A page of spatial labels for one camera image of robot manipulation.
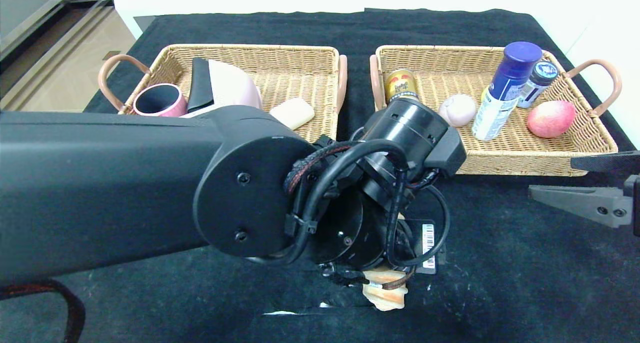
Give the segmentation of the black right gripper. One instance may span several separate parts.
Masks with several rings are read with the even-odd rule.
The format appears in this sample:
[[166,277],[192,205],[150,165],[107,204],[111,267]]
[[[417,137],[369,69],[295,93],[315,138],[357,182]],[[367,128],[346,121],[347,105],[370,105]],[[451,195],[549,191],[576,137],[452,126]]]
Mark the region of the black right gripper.
[[533,200],[610,228],[632,226],[640,237],[640,151],[576,156],[573,169],[608,174],[634,174],[622,188],[603,186],[530,185]]

